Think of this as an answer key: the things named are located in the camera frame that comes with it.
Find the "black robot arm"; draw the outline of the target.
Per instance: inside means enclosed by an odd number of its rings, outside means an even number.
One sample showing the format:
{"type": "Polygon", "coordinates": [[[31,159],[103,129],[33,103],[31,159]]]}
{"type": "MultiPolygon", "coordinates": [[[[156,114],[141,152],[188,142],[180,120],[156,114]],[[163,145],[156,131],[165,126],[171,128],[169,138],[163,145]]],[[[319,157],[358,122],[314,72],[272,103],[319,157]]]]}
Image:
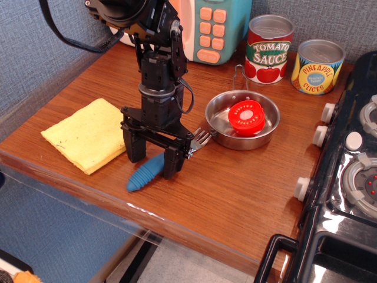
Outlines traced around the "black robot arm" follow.
{"type": "Polygon", "coordinates": [[[132,163],[146,156],[146,143],[164,149],[164,178],[171,179],[190,155],[193,133],[181,124],[188,72],[177,11],[169,1],[87,1],[90,14],[126,33],[135,45],[141,107],[124,106],[121,123],[132,163]]]}

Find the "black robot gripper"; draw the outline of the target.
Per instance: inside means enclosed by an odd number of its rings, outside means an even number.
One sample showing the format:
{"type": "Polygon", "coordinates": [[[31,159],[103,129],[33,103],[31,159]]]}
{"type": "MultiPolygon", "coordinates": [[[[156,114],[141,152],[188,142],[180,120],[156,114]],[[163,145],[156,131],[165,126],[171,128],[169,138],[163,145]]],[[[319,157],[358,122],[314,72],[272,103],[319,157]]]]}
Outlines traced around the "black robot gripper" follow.
{"type": "Polygon", "coordinates": [[[183,110],[183,85],[165,90],[139,86],[141,108],[123,107],[123,139],[128,159],[137,163],[146,157],[146,142],[165,149],[163,177],[172,179],[189,156],[193,134],[180,122],[183,110]]]}

